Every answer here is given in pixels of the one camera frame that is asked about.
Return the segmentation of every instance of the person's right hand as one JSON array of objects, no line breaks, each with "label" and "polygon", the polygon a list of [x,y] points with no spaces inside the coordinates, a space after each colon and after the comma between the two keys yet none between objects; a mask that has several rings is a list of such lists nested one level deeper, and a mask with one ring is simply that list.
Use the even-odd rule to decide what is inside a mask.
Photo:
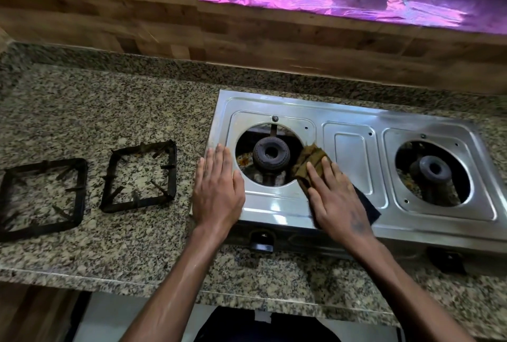
[{"label": "person's right hand", "polygon": [[366,211],[338,165],[331,164],[326,157],[322,159],[325,182],[310,162],[306,168],[313,184],[308,189],[310,203],[320,227],[349,252],[357,251],[365,241],[374,240]]}]

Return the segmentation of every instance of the small hole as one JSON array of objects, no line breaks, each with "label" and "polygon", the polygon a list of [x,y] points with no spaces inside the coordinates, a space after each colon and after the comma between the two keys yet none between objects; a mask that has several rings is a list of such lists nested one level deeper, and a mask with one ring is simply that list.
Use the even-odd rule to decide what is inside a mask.
[{"label": "small hole", "polygon": [[278,156],[278,150],[274,147],[268,147],[266,149],[266,156],[275,159]]},{"label": "small hole", "polygon": [[436,175],[440,174],[440,172],[442,171],[440,165],[437,165],[436,163],[432,163],[431,165],[429,165],[429,169],[432,173]]}]

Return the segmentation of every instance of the burner opening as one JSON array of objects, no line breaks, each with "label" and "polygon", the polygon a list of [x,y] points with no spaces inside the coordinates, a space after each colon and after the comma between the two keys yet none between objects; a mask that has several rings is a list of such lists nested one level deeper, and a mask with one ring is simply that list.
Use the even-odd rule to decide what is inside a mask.
[{"label": "burner opening", "polygon": [[303,145],[286,127],[264,124],[251,127],[236,143],[240,170],[255,183],[283,186],[290,183],[290,168],[295,165]]},{"label": "burner opening", "polygon": [[425,141],[406,142],[398,149],[395,162],[403,184],[425,202],[452,207],[470,195],[468,173],[439,146]]}]

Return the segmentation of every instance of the gas stove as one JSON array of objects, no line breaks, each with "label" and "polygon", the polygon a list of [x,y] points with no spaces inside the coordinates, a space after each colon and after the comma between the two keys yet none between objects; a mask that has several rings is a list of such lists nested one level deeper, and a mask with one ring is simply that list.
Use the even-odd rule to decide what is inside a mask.
[{"label": "gas stove", "polygon": [[218,143],[245,180],[229,243],[349,258],[315,227],[290,175],[302,147],[315,143],[381,213],[373,231],[398,260],[449,272],[505,266],[505,187],[469,122],[220,91],[208,146]]}]

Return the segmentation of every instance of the brown rag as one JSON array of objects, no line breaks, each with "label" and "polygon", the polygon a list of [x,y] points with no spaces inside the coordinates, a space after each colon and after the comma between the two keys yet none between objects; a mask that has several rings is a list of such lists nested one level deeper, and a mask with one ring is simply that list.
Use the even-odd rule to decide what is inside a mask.
[{"label": "brown rag", "polygon": [[[310,146],[303,147],[301,153],[296,161],[295,165],[292,167],[292,176],[298,181],[301,189],[308,197],[308,189],[311,187],[311,179],[308,175],[308,171],[306,170],[306,163],[310,162],[315,168],[315,171],[319,175],[320,178],[324,179],[324,170],[322,168],[322,158],[327,157],[330,159],[327,154],[321,148],[317,147],[315,143]],[[366,215],[368,217],[368,221],[370,224],[375,222],[380,217],[380,212],[371,204],[371,202],[366,198],[366,196],[358,190],[357,187],[354,186],[355,193],[358,195],[359,200],[361,201],[364,209],[366,210]]]},{"label": "brown rag", "polygon": [[306,170],[307,162],[310,162],[312,166],[314,166],[315,171],[322,178],[324,175],[324,170],[322,168],[322,158],[327,156],[327,154],[321,148],[317,147],[314,143],[310,146],[303,147],[301,153],[299,154],[298,160],[295,165],[292,167],[292,175],[298,181],[301,189],[308,197],[308,189],[311,187],[311,179],[308,175],[308,171]]}]

